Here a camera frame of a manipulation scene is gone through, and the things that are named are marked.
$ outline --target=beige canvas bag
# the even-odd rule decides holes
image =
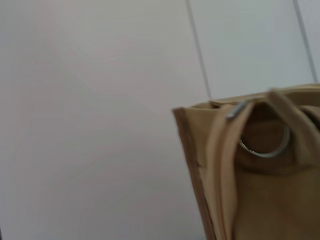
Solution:
[[[208,240],[320,240],[320,85],[173,112]]]

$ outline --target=bag strap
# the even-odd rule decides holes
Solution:
[[[320,159],[320,134],[311,120],[276,91],[268,93],[266,100],[301,141],[309,159]],[[232,120],[226,119],[226,115],[234,106],[223,105],[207,140],[208,174],[203,186],[217,240],[232,239],[238,204],[234,159],[254,105],[254,101],[249,102]]]

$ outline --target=silver ring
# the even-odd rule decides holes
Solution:
[[[258,152],[250,150],[242,142],[242,139],[240,139],[239,143],[243,149],[245,149],[246,151],[248,151],[249,153],[251,153],[257,157],[260,157],[263,159],[272,159],[272,158],[278,157],[287,149],[287,147],[289,146],[289,143],[290,143],[290,138],[291,138],[290,128],[288,126],[285,126],[283,129],[283,139],[282,139],[281,144],[274,151],[268,152],[268,153],[258,153]]]

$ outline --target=white surface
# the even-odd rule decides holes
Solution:
[[[292,0],[191,0],[213,98],[314,83]]]
[[[298,0],[318,79],[320,78],[320,1]]]
[[[205,101],[183,0],[0,2],[4,240],[204,236],[171,108]]]

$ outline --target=tan bag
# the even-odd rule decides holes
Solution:
[[[320,85],[173,112],[208,240],[320,240]]]

